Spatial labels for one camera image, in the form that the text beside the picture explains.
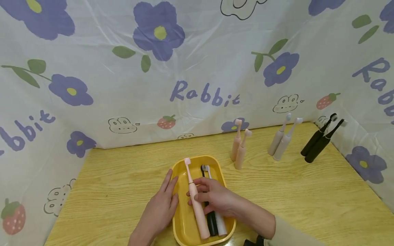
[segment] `finger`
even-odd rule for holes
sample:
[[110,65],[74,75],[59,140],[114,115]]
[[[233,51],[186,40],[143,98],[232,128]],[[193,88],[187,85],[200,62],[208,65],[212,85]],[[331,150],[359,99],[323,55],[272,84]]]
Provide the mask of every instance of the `finger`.
[[159,189],[159,192],[165,192],[165,190],[167,189],[168,183],[170,182],[171,175],[172,175],[172,169],[168,170],[167,175],[165,176],[164,181]]
[[178,197],[178,193],[176,193],[175,195],[173,195],[171,199],[170,211],[169,211],[171,214],[171,218],[175,214],[175,210],[177,209],[178,203],[179,203],[179,197]]
[[214,179],[208,179],[206,177],[200,177],[198,179],[193,180],[193,183],[195,183],[196,185],[206,185],[209,186],[210,184],[212,184],[212,182],[215,181]]
[[204,214],[206,215],[206,214],[212,212],[214,210],[214,207],[212,205],[208,205],[203,210],[204,210]]
[[168,194],[172,194],[172,192],[174,192],[174,188],[175,185],[177,184],[178,181],[178,176],[175,176],[175,178],[173,178],[170,183],[167,186],[167,189],[165,190],[166,193]]
[[197,192],[208,192],[209,191],[209,187],[206,185],[199,185],[197,186]]
[[210,200],[209,197],[210,197],[209,192],[205,192],[205,193],[201,192],[194,196],[194,200],[196,200],[197,202],[209,202]]

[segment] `yellow tray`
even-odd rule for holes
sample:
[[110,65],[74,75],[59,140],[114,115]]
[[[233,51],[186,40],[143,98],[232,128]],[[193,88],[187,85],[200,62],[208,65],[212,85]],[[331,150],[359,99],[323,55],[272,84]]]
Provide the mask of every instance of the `yellow tray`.
[[[219,162],[214,157],[201,155],[192,157],[190,160],[191,164],[189,165],[189,169],[193,179],[202,177],[201,165],[209,165],[212,178],[219,181],[224,187],[227,187]],[[189,181],[184,160],[177,162],[173,166],[173,177],[176,175],[179,176],[177,185],[174,189],[174,193],[178,193],[179,195],[179,205],[173,217],[173,231],[176,241],[181,246],[211,246],[228,240],[234,233],[236,220],[226,217],[224,217],[228,232],[226,237],[214,236],[206,240],[201,240],[197,222],[194,217],[193,207],[188,205],[190,198],[186,196],[186,192],[189,190]]]

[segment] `wooden table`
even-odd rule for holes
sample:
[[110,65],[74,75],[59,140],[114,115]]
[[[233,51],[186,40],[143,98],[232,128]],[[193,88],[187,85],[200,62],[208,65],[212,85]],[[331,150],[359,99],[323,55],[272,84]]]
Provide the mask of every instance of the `wooden table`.
[[[204,154],[218,159],[230,190],[327,245],[394,245],[393,214],[332,144],[312,164],[300,155],[316,126],[298,126],[276,162],[267,149],[278,128],[253,130],[241,171],[229,157],[235,133],[92,150],[46,246],[127,245],[167,170],[184,157]],[[255,238],[256,233],[237,223],[227,245]],[[155,244],[170,245],[177,245],[172,226]]]

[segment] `person's right hand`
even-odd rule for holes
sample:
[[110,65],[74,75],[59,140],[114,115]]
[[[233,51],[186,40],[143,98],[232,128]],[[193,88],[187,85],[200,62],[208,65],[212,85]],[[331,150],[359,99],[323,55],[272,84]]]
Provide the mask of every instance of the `person's right hand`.
[[198,194],[194,200],[198,202],[209,202],[209,205],[204,208],[204,213],[207,214],[212,211],[217,211],[225,217],[236,217],[236,209],[240,206],[240,201],[244,198],[230,191],[222,186],[217,180],[201,177],[193,180],[197,185]]

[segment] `printed fabric backdrop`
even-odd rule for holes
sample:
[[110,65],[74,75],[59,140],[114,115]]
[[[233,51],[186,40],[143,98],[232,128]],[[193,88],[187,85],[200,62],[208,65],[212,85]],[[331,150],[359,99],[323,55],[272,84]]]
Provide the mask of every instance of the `printed fabric backdrop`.
[[92,148],[287,112],[348,121],[333,143],[394,211],[394,0],[0,0],[0,22],[0,245],[44,244]]

